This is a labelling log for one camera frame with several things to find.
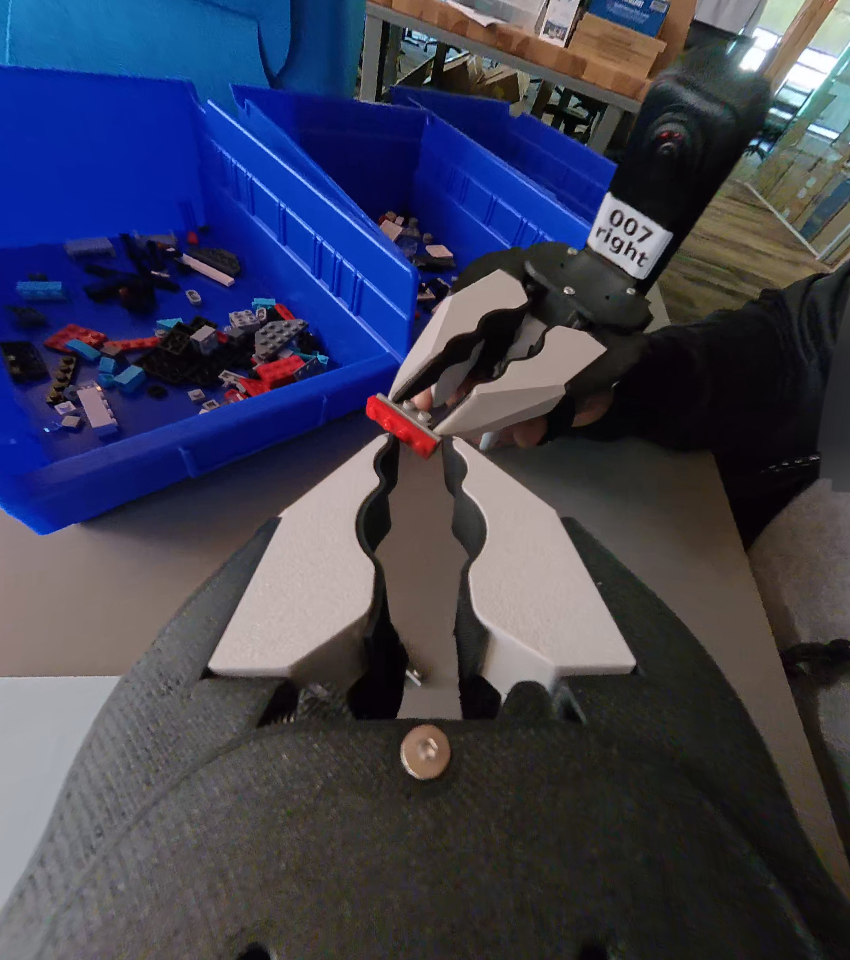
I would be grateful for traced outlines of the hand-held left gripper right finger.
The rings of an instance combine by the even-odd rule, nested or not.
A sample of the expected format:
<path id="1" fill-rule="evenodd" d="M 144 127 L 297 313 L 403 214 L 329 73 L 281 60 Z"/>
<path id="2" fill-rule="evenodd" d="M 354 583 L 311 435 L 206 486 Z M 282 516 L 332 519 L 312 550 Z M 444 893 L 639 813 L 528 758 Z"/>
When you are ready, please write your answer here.
<path id="1" fill-rule="evenodd" d="M 443 446 L 453 533 L 466 552 L 455 614 L 462 716 L 496 716 L 515 687 L 636 667 L 618 624 L 545 500 L 462 439 Z"/>

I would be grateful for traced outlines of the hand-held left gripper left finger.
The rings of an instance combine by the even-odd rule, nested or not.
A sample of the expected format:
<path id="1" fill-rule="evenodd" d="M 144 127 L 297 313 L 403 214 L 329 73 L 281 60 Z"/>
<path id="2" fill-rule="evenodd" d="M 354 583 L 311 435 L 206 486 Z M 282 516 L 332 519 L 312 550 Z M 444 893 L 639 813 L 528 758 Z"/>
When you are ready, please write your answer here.
<path id="1" fill-rule="evenodd" d="M 268 525 L 270 539 L 208 662 L 223 678 L 317 684 L 354 714 L 395 714 L 408 655 L 376 551 L 400 460 L 374 438 Z"/>

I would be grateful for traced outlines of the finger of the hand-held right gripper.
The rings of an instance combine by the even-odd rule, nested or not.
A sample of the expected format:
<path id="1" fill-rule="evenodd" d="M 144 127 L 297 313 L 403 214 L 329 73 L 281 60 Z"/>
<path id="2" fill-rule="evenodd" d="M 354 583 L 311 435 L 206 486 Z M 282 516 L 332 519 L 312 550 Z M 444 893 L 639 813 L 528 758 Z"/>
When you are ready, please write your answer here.
<path id="1" fill-rule="evenodd" d="M 547 414 L 567 385 L 606 353 L 586 331 L 524 323 L 495 375 L 475 384 L 434 432 L 441 438 L 471 437 Z"/>
<path id="2" fill-rule="evenodd" d="M 469 360 L 494 320 L 504 320 L 515 329 L 528 303 L 524 283 L 503 270 L 494 270 L 449 294 L 410 348 L 392 383 L 389 399 L 408 402 L 431 388 L 451 368 Z"/>

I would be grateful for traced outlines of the pile of toy bricks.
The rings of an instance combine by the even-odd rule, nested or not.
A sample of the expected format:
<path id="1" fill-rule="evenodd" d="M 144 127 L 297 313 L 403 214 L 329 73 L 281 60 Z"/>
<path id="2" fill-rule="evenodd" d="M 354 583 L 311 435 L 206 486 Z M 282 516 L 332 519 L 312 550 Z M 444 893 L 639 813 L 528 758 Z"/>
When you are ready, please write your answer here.
<path id="1" fill-rule="evenodd" d="M 378 225 L 381 232 L 417 270 L 417 317 L 431 315 L 435 307 L 451 292 L 457 279 L 455 255 L 446 246 L 438 243 L 432 234 L 423 232 L 415 217 L 405 217 L 388 210 L 379 217 Z"/>
<path id="2" fill-rule="evenodd" d="M 77 322 L 51 329 L 42 306 L 69 300 L 65 284 L 32 271 L 15 285 L 18 303 L 5 307 L 18 339 L 0 340 L 0 363 L 11 383 L 43 389 L 47 435 L 83 430 L 109 440 L 121 425 L 116 402 L 163 402 L 184 392 L 197 414 L 254 399 L 328 372 L 333 361 L 321 338 L 288 306 L 258 296 L 219 324 L 201 314 L 193 287 L 204 280 L 229 290 L 241 261 L 201 243 L 199 231 L 180 244 L 174 233 L 121 233 L 63 245 L 88 282 L 92 306 L 117 308 L 132 320 L 153 320 L 144 335 L 112 335 Z"/>

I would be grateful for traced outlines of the red toy plate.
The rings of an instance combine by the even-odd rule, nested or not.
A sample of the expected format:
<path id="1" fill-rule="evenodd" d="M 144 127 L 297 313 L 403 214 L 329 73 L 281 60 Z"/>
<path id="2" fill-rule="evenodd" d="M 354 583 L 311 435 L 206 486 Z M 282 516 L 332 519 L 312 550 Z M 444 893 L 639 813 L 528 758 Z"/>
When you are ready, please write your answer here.
<path id="1" fill-rule="evenodd" d="M 365 405 L 365 414 L 366 416 L 378 426 L 381 426 L 383 430 L 393 436 L 397 441 L 404 445 L 407 449 L 415 453 L 417 456 L 422 459 L 428 460 L 431 456 L 440 449 L 441 445 L 436 448 L 429 447 L 409 447 L 402 443 L 392 432 L 395 426 L 400 426 L 401 422 L 395 416 L 393 404 L 396 404 L 388 397 L 382 393 L 373 394 L 370 396 Z"/>

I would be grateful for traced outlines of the blue plastic bin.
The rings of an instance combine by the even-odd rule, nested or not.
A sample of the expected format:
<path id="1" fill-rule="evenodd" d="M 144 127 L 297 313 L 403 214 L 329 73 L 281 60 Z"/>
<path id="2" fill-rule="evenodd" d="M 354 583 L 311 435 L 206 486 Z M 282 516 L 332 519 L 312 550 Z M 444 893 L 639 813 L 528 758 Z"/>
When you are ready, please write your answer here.
<path id="1" fill-rule="evenodd" d="M 395 353 L 416 336 L 421 269 L 380 227 L 385 213 L 418 219 L 457 270 L 500 250 L 585 245 L 588 219 L 420 108 L 231 90 L 241 126 L 290 170 L 239 187 L 252 214 Z"/>
<path id="2" fill-rule="evenodd" d="M 227 289 L 160 291 L 147 318 L 95 303 L 95 279 L 64 250 L 108 238 L 128 270 L 121 234 L 203 239 L 239 258 Z M 0 353 L 0 508 L 39 534 L 99 516 L 208 474 L 359 409 L 383 391 L 407 352 L 410 269 L 357 214 L 309 182 L 295 159 L 265 146 L 191 85 L 0 66 L 0 343 L 43 341 L 67 325 L 142 337 L 158 320 L 200 315 L 217 326 L 265 297 L 307 322 L 330 357 L 325 373 L 201 414 L 185 388 L 105 390 L 117 431 L 55 429 L 48 380 L 15 384 Z"/>
<path id="3" fill-rule="evenodd" d="M 616 164 L 558 129 L 493 99 L 395 85 L 391 102 L 431 112 L 550 193 L 584 221 L 599 212 Z"/>

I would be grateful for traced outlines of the person's right forearm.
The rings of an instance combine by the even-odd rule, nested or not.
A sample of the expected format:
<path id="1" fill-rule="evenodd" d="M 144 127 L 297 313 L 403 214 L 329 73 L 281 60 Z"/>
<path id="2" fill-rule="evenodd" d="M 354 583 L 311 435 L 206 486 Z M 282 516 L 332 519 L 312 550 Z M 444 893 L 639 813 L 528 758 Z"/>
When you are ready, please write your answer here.
<path id="1" fill-rule="evenodd" d="M 850 259 L 738 309 L 664 326 L 647 335 L 607 410 L 576 433 L 745 460 L 815 452 L 849 297 Z"/>

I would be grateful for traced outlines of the person's right hand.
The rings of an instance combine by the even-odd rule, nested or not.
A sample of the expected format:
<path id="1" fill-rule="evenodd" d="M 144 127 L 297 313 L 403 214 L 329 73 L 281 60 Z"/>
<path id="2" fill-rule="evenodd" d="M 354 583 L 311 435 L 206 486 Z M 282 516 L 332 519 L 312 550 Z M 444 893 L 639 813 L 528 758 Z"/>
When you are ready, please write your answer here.
<path id="1" fill-rule="evenodd" d="M 521 326 L 528 324 L 543 323 L 527 316 Z M 510 343 L 492 343 L 490 337 L 485 337 L 469 360 L 452 367 L 436 384 L 410 402 L 418 409 L 430 412 L 434 428 L 438 426 L 475 384 L 495 375 L 504 355 L 516 342 L 520 327 Z M 610 409 L 616 386 L 645 357 L 649 342 L 645 331 L 620 334 L 599 329 L 586 332 L 599 339 L 607 347 L 607 353 L 567 385 L 565 396 L 551 412 L 494 433 L 460 438 L 469 440 L 483 451 L 505 447 L 527 449 L 537 447 L 574 427 L 589 426 L 601 419 Z"/>

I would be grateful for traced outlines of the blue cardboard box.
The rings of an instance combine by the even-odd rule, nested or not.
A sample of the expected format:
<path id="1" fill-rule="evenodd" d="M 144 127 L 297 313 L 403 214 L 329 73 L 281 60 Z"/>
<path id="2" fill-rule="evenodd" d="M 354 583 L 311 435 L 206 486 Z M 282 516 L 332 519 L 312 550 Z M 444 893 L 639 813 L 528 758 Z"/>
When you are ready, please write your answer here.
<path id="1" fill-rule="evenodd" d="M 590 1 L 588 14 L 657 39 L 671 8 L 670 1 Z"/>

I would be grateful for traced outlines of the wooden workbench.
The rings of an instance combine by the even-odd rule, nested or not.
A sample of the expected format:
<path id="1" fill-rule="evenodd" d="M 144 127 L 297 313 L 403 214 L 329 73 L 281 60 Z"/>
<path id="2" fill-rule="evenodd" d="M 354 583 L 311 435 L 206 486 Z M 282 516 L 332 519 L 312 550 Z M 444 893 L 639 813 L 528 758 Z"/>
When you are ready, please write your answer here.
<path id="1" fill-rule="evenodd" d="M 379 80 L 383 29 L 396 26 L 418 31 L 444 46 L 480 54 L 603 105 L 603 114 L 589 146 L 605 154 L 626 114 L 636 114 L 650 82 L 683 52 L 694 18 L 694 1 L 671 2 L 657 38 L 648 38 L 614 25 L 599 26 L 587 14 L 590 35 L 584 46 L 560 47 L 530 32 L 503 23 L 481 26 L 448 2 L 365 2 L 359 99 L 375 102 L 381 88 L 394 79 Z"/>

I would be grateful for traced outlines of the person's black hoodie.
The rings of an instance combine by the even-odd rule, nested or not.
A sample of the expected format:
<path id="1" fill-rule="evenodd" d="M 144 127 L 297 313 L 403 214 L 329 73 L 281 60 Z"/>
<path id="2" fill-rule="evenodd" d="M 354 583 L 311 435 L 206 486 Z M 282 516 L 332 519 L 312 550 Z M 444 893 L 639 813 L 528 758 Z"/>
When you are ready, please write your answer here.
<path id="1" fill-rule="evenodd" d="M 744 550 L 821 472 L 818 452 L 763 461 L 717 457 L 716 464 Z"/>

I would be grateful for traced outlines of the open instruction booklet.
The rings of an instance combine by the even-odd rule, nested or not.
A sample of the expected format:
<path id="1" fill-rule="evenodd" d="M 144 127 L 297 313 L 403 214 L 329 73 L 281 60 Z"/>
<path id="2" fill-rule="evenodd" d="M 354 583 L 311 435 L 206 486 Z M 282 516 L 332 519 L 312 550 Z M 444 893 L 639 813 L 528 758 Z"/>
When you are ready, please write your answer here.
<path id="1" fill-rule="evenodd" d="M 0 678 L 0 908 L 119 677 Z"/>

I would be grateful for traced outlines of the light blue felt bag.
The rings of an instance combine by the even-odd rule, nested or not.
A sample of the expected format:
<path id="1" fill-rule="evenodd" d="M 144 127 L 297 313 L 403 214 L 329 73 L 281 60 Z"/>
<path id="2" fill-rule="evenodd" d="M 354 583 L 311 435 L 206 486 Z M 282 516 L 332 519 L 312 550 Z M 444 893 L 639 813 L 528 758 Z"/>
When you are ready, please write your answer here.
<path id="1" fill-rule="evenodd" d="M 361 1 L 0 1 L 0 65 L 349 99 Z"/>

